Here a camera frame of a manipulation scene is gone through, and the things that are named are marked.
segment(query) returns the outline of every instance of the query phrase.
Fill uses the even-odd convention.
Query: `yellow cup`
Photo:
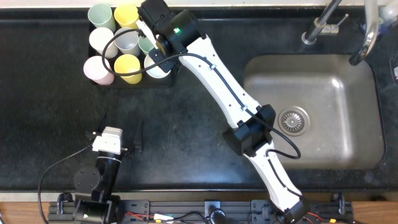
[[[130,73],[139,70],[141,70],[141,65],[138,58],[134,55],[122,55],[114,62],[114,71],[118,73]],[[130,84],[137,84],[142,79],[142,73],[122,77],[122,79]]]
[[[114,19],[116,19],[121,27],[138,29],[136,24],[138,18],[138,9],[133,4],[123,4],[114,10]]]

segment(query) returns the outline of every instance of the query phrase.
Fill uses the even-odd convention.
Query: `sink drain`
[[[291,136],[298,136],[304,133],[309,122],[308,114],[298,106],[286,108],[279,114],[280,128]]]

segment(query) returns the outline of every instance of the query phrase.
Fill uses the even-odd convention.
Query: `countertop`
[[[196,9],[200,27],[240,84],[250,59],[264,54],[351,54],[363,41],[363,9],[349,11],[337,36],[315,45],[301,41],[322,10]],[[144,121],[144,152],[120,166],[114,191],[264,190],[251,163],[224,142],[228,124],[200,81],[182,67],[170,88],[103,89],[84,76],[86,9],[3,10],[0,13],[0,190],[36,190],[43,171],[85,145],[104,114],[107,125],[124,130],[132,147],[138,120]],[[385,35],[366,59],[375,73],[386,142],[383,160],[372,170],[288,170],[303,191],[398,188],[398,32]],[[73,176],[93,165],[84,152],[60,164],[44,181],[46,191],[72,191]]]

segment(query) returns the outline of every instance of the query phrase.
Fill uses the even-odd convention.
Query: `sink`
[[[274,127],[302,152],[278,155],[288,169],[372,169],[384,155],[376,85],[349,55],[264,55],[245,69],[244,89],[276,111]],[[295,154],[272,133],[275,148]]]

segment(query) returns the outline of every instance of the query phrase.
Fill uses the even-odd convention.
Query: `faucet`
[[[340,4],[341,0],[332,0],[322,12],[321,16],[316,18],[310,32],[304,32],[302,40],[305,44],[312,45],[317,41],[319,35],[331,35],[338,33],[339,25],[348,17],[346,16],[337,25],[326,24],[333,11]],[[364,0],[366,14],[366,33],[364,42],[359,50],[349,58],[352,65],[359,64],[373,48],[379,32],[379,11],[377,0]]]
[[[364,3],[366,14],[365,40],[358,52],[349,58],[349,63],[352,65],[359,64],[368,56],[379,33],[379,9],[377,7],[377,0],[364,0]]]

